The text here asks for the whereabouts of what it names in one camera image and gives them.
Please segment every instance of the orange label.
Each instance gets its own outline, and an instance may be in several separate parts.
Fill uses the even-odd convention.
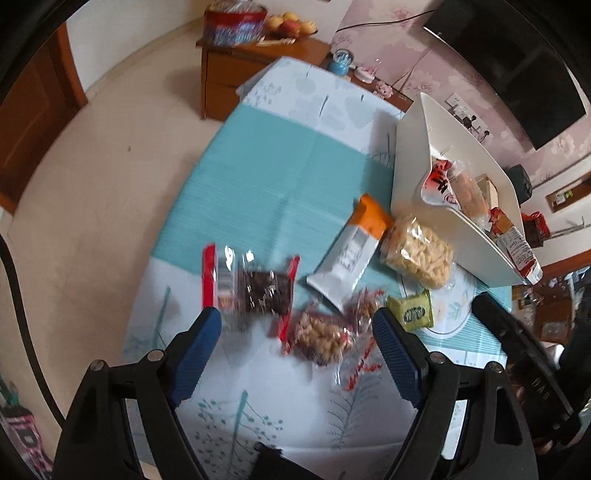
[[[347,222],[348,225],[359,225],[375,239],[380,240],[384,232],[388,230],[394,221],[381,205],[365,193],[360,199],[357,208]]]

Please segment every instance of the transparent bag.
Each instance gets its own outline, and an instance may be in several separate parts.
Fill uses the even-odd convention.
[[[380,259],[401,275],[408,275],[430,290],[448,285],[454,271],[453,247],[413,216],[394,220],[382,246]]]

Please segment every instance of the black cable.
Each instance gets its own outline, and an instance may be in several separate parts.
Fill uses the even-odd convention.
[[[422,15],[426,15],[426,14],[430,14],[433,13],[435,11],[435,9],[433,10],[427,10],[426,12],[417,14],[417,15],[413,15],[412,17],[408,17],[408,18],[403,18],[402,20],[392,20],[391,22],[369,22],[369,23],[358,23],[356,25],[349,25],[348,27],[341,27],[337,29],[337,32],[343,31],[343,30],[347,30],[349,28],[355,28],[355,27],[375,27],[376,25],[394,25],[396,23],[402,23],[402,22],[407,22],[409,20],[412,20],[413,18],[417,18],[420,17]]]
[[[31,370],[33,371],[35,380],[37,380],[37,385],[39,385],[39,390],[41,390],[43,399],[51,410],[56,422],[58,422],[59,426],[63,428],[66,420],[61,414],[60,407],[57,406],[56,399],[53,398],[53,395],[51,395],[51,390],[49,389],[47,381],[43,376],[41,365],[39,365],[39,360],[37,359],[37,354],[35,353],[35,348],[33,347],[33,341],[31,340],[29,325],[27,324],[25,307],[22,304],[21,287],[18,285],[17,270],[14,267],[12,255],[10,254],[8,245],[4,241],[2,235],[0,235],[0,260],[2,260],[2,264],[6,270],[6,276],[8,277],[8,285],[10,286],[10,293],[12,294],[14,313],[17,315],[18,329],[21,332],[22,344],[25,347],[25,352],[27,353]]]

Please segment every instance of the wall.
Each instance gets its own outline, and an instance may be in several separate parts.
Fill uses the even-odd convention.
[[[550,210],[546,195],[581,178],[591,171],[591,155],[582,159],[552,180],[534,190],[532,197],[521,206],[524,213],[542,212],[551,232],[581,224],[581,217],[591,223],[591,196],[579,200],[559,212]],[[591,228],[561,236],[544,242],[544,246],[536,248],[534,253],[542,266],[549,265],[565,258],[578,255],[591,249]]]
[[[440,4],[441,0],[353,0],[341,26],[403,20]],[[483,145],[499,165],[522,164],[534,185],[542,184],[591,153],[589,115],[534,151],[513,114],[484,79],[422,28],[429,16],[338,32],[332,41],[333,49],[350,49],[357,64],[371,57],[380,58],[378,77],[411,99],[425,92],[443,104],[452,93],[458,93],[488,125],[492,135]],[[591,111],[582,92],[581,96],[587,112]]]
[[[272,15],[295,12],[302,20],[313,20],[318,26],[318,40],[330,43],[352,0],[258,0]]]
[[[208,0],[90,0],[67,21],[82,88],[162,35],[201,17]]]

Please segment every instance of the small green package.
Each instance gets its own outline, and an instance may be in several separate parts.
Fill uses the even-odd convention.
[[[433,327],[431,295],[428,290],[406,299],[388,297],[388,308],[407,332],[421,327]]]

